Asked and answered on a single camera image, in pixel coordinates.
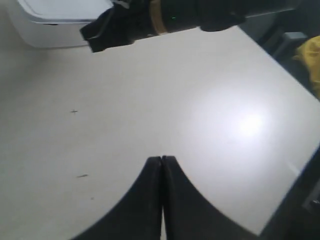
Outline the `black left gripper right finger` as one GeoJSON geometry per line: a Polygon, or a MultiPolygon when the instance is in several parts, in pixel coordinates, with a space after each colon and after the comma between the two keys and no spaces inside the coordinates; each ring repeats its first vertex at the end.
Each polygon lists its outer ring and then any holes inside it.
{"type": "Polygon", "coordinates": [[[161,200],[168,240],[258,240],[217,210],[190,182],[174,156],[161,158],[161,200]]]}

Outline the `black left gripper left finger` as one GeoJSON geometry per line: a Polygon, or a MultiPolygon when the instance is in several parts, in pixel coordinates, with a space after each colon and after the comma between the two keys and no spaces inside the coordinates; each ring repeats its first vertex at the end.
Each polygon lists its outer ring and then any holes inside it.
{"type": "Polygon", "coordinates": [[[75,240],[159,240],[162,226],[161,158],[149,157],[122,199],[75,240]]]}

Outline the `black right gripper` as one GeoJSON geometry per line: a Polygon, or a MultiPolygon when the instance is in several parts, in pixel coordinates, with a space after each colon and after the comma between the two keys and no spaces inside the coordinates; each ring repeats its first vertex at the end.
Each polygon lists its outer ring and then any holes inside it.
{"type": "Polygon", "coordinates": [[[152,23],[150,0],[118,0],[97,19],[80,29],[93,53],[104,47],[131,45],[158,35],[152,23]]]}

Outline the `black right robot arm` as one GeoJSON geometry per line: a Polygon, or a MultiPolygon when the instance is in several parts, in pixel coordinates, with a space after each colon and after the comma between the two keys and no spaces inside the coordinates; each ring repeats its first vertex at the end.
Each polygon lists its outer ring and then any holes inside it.
{"type": "Polygon", "coordinates": [[[80,29],[94,53],[137,40],[200,28],[219,32],[247,18],[288,11],[298,0],[114,0],[113,6],[80,29]]]}

